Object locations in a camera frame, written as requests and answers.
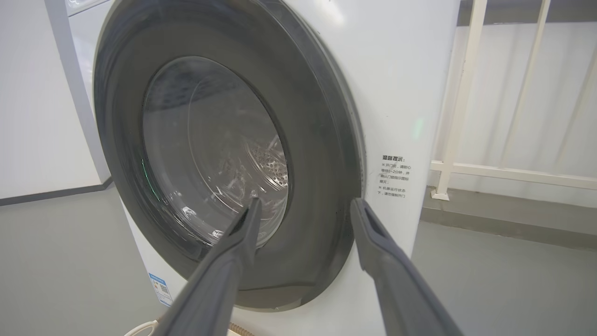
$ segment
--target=white washing machine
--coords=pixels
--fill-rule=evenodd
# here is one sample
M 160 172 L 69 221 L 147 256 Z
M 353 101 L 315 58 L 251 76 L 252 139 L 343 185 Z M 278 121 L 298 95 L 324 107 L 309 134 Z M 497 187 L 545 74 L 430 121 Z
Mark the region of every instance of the white washing machine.
M 232 321 L 264 336 L 383 335 L 349 202 L 364 197 L 411 253 L 459 1 L 82 5 L 70 24 L 85 85 L 160 302 L 258 196 Z

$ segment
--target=gray floor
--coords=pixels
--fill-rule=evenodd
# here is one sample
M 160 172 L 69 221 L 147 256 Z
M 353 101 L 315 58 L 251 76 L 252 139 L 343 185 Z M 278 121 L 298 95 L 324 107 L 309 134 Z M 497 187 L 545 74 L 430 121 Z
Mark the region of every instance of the gray floor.
M 122 336 L 164 311 L 116 188 L 0 207 L 0 335 Z
M 413 261 L 465 335 L 597 335 L 597 253 L 422 222 Z
M 597 335 L 595 252 L 421 223 L 413 260 L 466 335 Z M 3 336 L 124 335 L 165 311 L 115 188 L 0 207 L 0 267 Z

